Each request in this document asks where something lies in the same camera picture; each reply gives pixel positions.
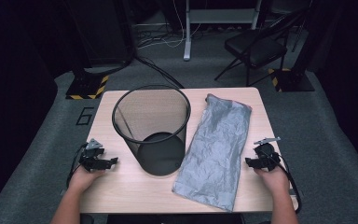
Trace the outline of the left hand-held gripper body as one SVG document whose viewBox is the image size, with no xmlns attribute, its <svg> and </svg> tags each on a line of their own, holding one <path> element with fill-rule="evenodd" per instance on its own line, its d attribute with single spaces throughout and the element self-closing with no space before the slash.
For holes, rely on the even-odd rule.
<svg viewBox="0 0 358 224">
<path fill-rule="evenodd" d="M 104 161 L 99 159 L 99 156 L 103 154 L 103 145 L 91 138 L 88 143 L 81 147 L 79 163 L 88 171 L 95 170 L 94 168 L 98 166 L 105 166 Z"/>
</svg>

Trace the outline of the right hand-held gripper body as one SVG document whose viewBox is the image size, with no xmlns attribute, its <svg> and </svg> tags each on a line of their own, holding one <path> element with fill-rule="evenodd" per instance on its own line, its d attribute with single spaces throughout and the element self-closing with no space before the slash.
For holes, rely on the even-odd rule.
<svg viewBox="0 0 358 224">
<path fill-rule="evenodd" d="M 280 140 L 280 137 L 276 137 L 264 138 L 255 142 L 255 153 L 258 159 L 260 159 L 259 164 L 262 164 L 263 168 L 267 168 L 269 171 L 273 170 L 281 162 L 279 154 L 275 151 L 274 146 L 271 144 L 271 142 Z"/>
</svg>

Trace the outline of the grey plastic trash bag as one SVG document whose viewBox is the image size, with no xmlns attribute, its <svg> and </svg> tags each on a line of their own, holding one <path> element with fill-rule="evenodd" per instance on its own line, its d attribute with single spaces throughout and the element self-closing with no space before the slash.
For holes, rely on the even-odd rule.
<svg viewBox="0 0 358 224">
<path fill-rule="evenodd" d="M 252 108 L 212 94 L 207 95 L 206 103 L 172 191 L 191 201 L 231 212 Z"/>
</svg>

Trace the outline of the black mesh trash bin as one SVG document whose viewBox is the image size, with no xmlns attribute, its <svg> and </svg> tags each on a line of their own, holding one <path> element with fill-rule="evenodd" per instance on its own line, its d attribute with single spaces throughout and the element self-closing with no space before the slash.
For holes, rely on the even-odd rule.
<svg viewBox="0 0 358 224">
<path fill-rule="evenodd" d="M 170 175 L 186 154 L 190 102 L 175 87 L 148 85 L 126 92 L 112 112 L 112 124 L 140 166 L 151 175 Z"/>
</svg>

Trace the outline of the person's left hand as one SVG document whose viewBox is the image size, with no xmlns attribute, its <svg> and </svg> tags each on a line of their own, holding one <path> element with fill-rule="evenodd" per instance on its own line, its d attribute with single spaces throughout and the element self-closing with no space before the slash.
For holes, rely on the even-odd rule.
<svg viewBox="0 0 358 224">
<path fill-rule="evenodd" d="M 83 166 L 79 166 L 73 173 L 69 183 L 68 191 L 71 193 L 83 193 L 94 180 L 104 175 L 104 170 L 86 170 Z"/>
</svg>

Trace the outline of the person's right hand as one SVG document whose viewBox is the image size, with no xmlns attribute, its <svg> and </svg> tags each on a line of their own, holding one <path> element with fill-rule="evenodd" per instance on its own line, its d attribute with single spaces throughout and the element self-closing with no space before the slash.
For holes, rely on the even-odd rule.
<svg viewBox="0 0 358 224">
<path fill-rule="evenodd" d="M 275 167 L 272 171 L 255 169 L 255 173 L 263 179 L 273 197 L 283 196 L 288 193 L 289 181 L 281 168 Z"/>
</svg>

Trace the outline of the black stand base striped edge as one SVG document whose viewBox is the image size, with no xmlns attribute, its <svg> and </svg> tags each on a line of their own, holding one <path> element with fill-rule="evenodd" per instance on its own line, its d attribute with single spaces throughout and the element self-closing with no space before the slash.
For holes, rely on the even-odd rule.
<svg viewBox="0 0 358 224">
<path fill-rule="evenodd" d="M 65 94 L 66 99 L 98 99 L 102 94 L 109 76 L 75 77 Z"/>
<path fill-rule="evenodd" d="M 296 75 L 288 68 L 269 69 L 268 74 L 277 92 L 314 91 L 305 74 Z"/>
</svg>

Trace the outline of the black folding chair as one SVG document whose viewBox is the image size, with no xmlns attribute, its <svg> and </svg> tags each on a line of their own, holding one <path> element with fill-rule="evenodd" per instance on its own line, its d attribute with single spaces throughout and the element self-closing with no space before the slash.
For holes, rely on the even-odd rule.
<svg viewBox="0 0 358 224">
<path fill-rule="evenodd" d="M 246 30 L 227 39 L 225 50 L 232 54 L 235 59 L 214 79 L 218 80 L 226 71 L 242 63 L 245 66 L 246 87 L 253 86 L 268 77 L 264 76 L 251 81 L 251 70 L 259 69 L 280 59 L 279 70 L 282 71 L 290 30 L 305 18 L 306 13 L 306 9 L 299 9 L 280 16 L 265 28 Z"/>
</svg>

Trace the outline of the dark cabinet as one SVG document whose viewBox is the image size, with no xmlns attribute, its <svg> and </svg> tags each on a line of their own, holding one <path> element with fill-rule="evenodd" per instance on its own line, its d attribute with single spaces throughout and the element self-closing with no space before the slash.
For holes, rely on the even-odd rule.
<svg viewBox="0 0 358 224">
<path fill-rule="evenodd" d="M 66 0 L 92 65 L 130 63 L 135 47 L 126 0 Z"/>
</svg>

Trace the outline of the white desk frame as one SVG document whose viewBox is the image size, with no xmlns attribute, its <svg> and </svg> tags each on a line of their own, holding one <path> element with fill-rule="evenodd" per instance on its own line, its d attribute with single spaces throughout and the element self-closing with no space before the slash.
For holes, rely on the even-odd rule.
<svg viewBox="0 0 358 224">
<path fill-rule="evenodd" d="M 240 9 L 191 9 L 190 0 L 186 0 L 186 42 L 183 59 L 188 62 L 191 57 L 191 25 L 192 24 L 240 24 L 251 25 L 254 30 L 263 0 L 255 0 L 251 8 Z"/>
</svg>

